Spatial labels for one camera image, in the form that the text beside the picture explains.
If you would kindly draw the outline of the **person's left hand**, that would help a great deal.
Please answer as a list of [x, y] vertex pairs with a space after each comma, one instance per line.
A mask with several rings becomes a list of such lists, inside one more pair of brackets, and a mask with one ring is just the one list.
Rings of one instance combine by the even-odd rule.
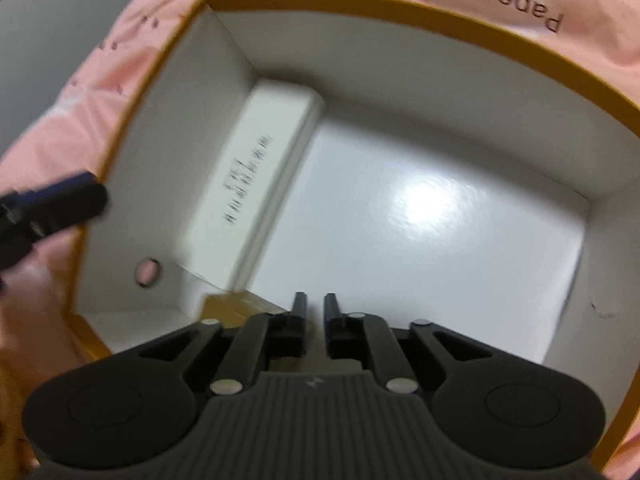
[[77, 364], [60, 309], [62, 286], [46, 266], [26, 263], [2, 275], [1, 477], [32, 464], [22, 430], [26, 398]]

